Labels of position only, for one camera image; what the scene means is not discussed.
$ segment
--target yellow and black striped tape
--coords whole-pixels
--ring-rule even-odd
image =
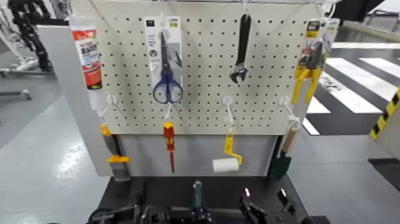
[[[370,131],[371,138],[376,139],[378,137],[380,131],[382,131],[382,129],[386,126],[386,123],[388,122],[389,118],[391,117],[391,115],[393,115],[397,106],[400,104],[399,101],[400,101],[400,89],[392,98],[391,102],[387,104],[385,111],[379,117],[378,121],[376,122],[376,125]]]

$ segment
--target wall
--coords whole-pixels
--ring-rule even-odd
[[[380,5],[378,5],[375,9],[400,12],[400,1],[399,0],[385,0]]]

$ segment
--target scissors packaging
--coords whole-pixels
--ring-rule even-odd
[[[180,17],[145,17],[143,25],[154,100],[161,104],[178,102],[183,97]]]

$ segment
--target screwdriver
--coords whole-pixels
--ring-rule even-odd
[[[175,150],[175,142],[174,142],[174,124],[172,122],[164,123],[164,138],[165,143],[167,144],[167,151],[170,153],[171,160],[171,170],[175,173],[175,165],[174,165],[174,150]]]

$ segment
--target white floor marking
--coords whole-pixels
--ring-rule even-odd
[[[395,63],[386,61],[383,58],[360,58],[360,60],[365,61],[366,63],[391,74],[392,76],[400,78],[400,66]]]
[[[304,117],[303,127],[307,130],[310,135],[320,135],[319,131],[310,123],[310,121]]]
[[[344,106],[353,113],[381,113],[372,103],[337,81],[325,71],[322,72],[320,83],[324,89],[339,100]]]
[[[307,110],[308,114],[330,114],[330,110],[324,106],[317,98],[312,97]]]
[[[396,86],[343,58],[328,58],[326,63],[387,101],[390,101],[397,91]]]
[[[400,49],[400,43],[335,42],[332,48],[346,49]]]

